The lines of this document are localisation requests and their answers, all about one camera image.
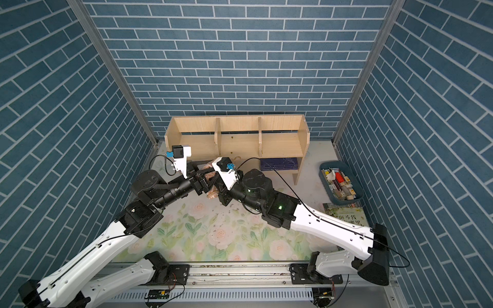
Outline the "light wooden bookshelf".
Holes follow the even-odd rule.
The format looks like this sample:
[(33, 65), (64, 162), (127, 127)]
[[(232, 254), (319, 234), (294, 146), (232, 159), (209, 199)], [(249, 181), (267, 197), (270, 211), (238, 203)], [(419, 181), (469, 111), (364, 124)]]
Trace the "light wooden bookshelf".
[(165, 134), (167, 150), (191, 146), (191, 160), (238, 157), (241, 160), (297, 159), (298, 183), (309, 148), (310, 133), (302, 114), (173, 117)]

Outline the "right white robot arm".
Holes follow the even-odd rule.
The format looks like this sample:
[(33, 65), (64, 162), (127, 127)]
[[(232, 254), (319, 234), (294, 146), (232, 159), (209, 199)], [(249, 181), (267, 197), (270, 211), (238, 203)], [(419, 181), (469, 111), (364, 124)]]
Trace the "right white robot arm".
[(385, 226), (359, 226), (315, 210), (274, 190), (272, 181), (257, 169), (244, 176), (234, 169), (218, 169), (217, 173), (215, 185), (223, 205), (237, 200), (272, 227), (311, 234), (342, 248), (340, 252), (316, 253), (309, 271), (325, 277), (356, 273), (373, 284), (389, 285), (390, 249)]

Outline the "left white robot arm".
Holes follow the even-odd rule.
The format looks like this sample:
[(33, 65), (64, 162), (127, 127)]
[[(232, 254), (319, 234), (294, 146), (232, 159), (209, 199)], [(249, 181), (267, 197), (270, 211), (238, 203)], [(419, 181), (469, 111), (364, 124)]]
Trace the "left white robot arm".
[(195, 191), (209, 192), (217, 175), (211, 168), (192, 171), (166, 182), (155, 170), (142, 172), (131, 186), (136, 199), (103, 233), (63, 267), (19, 288), (25, 307), (97, 307), (107, 299), (142, 284), (172, 281), (168, 261), (159, 253), (146, 254), (137, 263), (96, 279), (111, 260), (149, 233), (163, 219), (167, 205)]

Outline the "floral table mat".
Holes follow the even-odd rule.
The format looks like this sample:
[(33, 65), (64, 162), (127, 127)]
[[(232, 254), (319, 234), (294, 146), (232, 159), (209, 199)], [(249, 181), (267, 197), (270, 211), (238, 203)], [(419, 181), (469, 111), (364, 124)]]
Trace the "floral table mat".
[(307, 261), (312, 252), (338, 249), (311, 234), (272, 227), (236, 200), (225, 207), (214, 192), (192, 192), (169, 205), (163, 219), (114, 261), (135, 263), (155, 251), (173, 262)]

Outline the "dark blue book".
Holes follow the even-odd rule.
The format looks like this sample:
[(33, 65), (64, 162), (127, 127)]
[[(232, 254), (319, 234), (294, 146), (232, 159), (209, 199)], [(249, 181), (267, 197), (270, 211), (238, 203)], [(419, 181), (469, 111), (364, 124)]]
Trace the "dark blue book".
[(262, 171), (287, 171), (298, 170), (299, 163), (297, 158), (271, 158), (260, 159), (260, 167)]

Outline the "teal storage basket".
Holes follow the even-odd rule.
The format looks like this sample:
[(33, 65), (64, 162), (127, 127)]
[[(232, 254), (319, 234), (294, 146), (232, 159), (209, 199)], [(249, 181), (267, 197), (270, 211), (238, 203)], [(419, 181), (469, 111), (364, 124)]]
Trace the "teal storage basket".
[(362, 185), (348, 165), (339, 160), (323, 162), (319, 176), (332, 204), (343, 206), (363, 200)]

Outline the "red box in basket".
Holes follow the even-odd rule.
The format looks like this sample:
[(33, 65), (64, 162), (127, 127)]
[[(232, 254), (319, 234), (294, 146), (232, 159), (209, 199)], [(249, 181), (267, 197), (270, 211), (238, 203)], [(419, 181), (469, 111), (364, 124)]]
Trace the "red box in basket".
[(345, 178), (340, 172), (335, 173), (335, 178), (340, 185), (345, 185)]

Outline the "green circuit board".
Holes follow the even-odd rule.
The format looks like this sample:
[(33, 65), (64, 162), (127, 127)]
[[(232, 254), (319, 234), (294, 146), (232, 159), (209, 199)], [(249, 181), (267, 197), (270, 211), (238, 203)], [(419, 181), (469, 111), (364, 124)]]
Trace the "green circuit board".
[(165, 301), (169, 299), (171, 291), (170, 290), (150, 290), (145, 296), (147, 302), (157, 300)]

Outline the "illustrated children's book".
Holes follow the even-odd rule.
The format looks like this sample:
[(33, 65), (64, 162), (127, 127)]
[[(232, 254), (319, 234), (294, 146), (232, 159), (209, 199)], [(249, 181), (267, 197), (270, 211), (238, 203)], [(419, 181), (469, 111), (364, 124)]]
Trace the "illustrated children's book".
[(356, 204), (334, 205), (326, 203), (323, 204), (323, 208), (327, 215), (342, 221), (364, 227), (370, 226), (363, 208)]

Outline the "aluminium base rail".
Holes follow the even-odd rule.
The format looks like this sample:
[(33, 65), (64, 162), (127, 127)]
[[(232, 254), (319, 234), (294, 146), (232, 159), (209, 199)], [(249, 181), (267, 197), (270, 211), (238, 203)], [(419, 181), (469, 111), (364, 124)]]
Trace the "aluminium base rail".
[[(395, 289), (398, 283), (390, 276), (387, 286), (372, 284), (357, 274), (333, 278), (311, 278), (308, 263), (231, 262), (170, 263), (165, 282), (150, 282), (121, 291), (106, 304), (163, 304), (178, 302), (302, 302), (330, 303), (350, 289), (360, 287), (371, 295), (384, 295), (392, 307), (399, 306)], [(165, 301), (145, 300), (150, 290), (170, 290)]]

